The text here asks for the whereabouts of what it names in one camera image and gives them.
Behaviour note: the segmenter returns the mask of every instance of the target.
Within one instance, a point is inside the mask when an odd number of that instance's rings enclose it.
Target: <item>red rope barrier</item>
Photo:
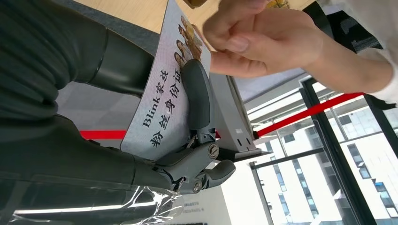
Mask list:
[[[340,103],[343,103],[345,101],[348,101],[350,99],[356,98],[361,95],[363,95],[363,93],[343,94],[341,96],[338,96],[334,99],[328,100],[319,105],[315,105],[305,111],[297,113],[296,115],[286,118],[286,119],[284,119],[280,122],[277,122],[269,127],[266,127],[264,129],[258,131],[257,134],[260,137],[264,136],[268,133],[271,133],[274,130],[283,128],[284,126],[287,126],[287,125],[294,123],[298,120],[301,120],[305,117],[315,115],[317,113],[324,111],[325,109],[331,108],[335,105],[338,105]],[[123,139],[124,136],[126,135],[126,131],[125,130],[82,130],[82,131],[80,131],[80,134],[85,139]],[[216,138],[220,138],[220,135],[217,132],[215,133],[215,136],[216,136]]]
[[[296,115],[293,115],[293,116],[291,116],[289,118],[286,118],[286,119],[284,119],[284,120],[282,120],[280,122],[274,123],[274,124],[272,124],[269,127],[266,127],[266,128],[264,128],[262,130],[259,130],[257,132],[257,134],[260,137],[264,136],[264,135],[266,135],[268,133],[271,133],[274,130],[283,128],[284,126],[287,126],[287,125],[289,125],[291,123],[294,123],[294,122],[296,122],[298,120],[301,120],[301,119],[303,119],[305,117],[308,117],[308,116],[311,116],[311,115],[315,115],[317,113],[320,113],[320,112],[324,111],[325,109],[331,108],[331,107],[333,107],[335,105],[338,105],[340,103],[343,103],[345,101],[348,101],[350,99],[356,98],[356,97],[361,96],[361,95],[363,95],[363,93],[351,93],[351,94],[340,95],[340,96],[338,96],[336,98],[328,100],[328,101],[326,101],[324,103],[321,103],[319,105],[314,105],[311,108],[309,108],[309,109],[307,109],[305,111],[302,111],[300,113],[297,113]]]

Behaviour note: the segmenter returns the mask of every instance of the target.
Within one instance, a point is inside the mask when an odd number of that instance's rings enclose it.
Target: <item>white sleeve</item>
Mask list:
[[[361,51],[359,55],[371,60],[388,61],[392,65],[393,75],[390,83],[382,90],[368,94],[384,100],[387,103],[398,103],[398,65],[392,60],[390,52],[386,49],[369,48]]]
[[[332,0],[373,34],[384,50],[366,49],[360,56],[389,62],[393,67],[390,83],[381,91],[369,93],[388,103],[398,103],[398,0]]]

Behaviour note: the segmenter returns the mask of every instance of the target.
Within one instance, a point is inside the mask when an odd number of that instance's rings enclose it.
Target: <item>metal screw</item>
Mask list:
[[[216,144],[211,144],[209,147],[209,156],[211,159],[215,159],[218,157],[218,154],[220,153],[220,149],[218,148],[218,145]]]
[[[200,180],[195,181],[193,185],[193,192],[198,193],[202,189],[202,182]]]

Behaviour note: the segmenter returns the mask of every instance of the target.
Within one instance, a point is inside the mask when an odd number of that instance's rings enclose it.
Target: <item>card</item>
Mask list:
[[[210,51],[176,1],[169,0],[151,73],[122,151],[157,160],[188,143],[189,103],[181,67],[190,59],[200,60],[209,76]]]

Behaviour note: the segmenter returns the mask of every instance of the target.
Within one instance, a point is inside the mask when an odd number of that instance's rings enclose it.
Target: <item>building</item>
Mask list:
[[[317,95],[325,101],[338,94],[321,86]],[[306,109],[299,93],[266,107],[267,114],[256,111],[257,118],[251,118],[256,130]],[[398,159],[364,98],[350,100],[325,113],[377,223],[398,224]],[[398,131],[398,109],[385,114]],[[323,148],[322,135],[316,132],[314,123],[308,117],[261,138],[257,146],[271,152],[265,162]],[[325,153],[262,167],[258,175],[274,224],[355,224]]]

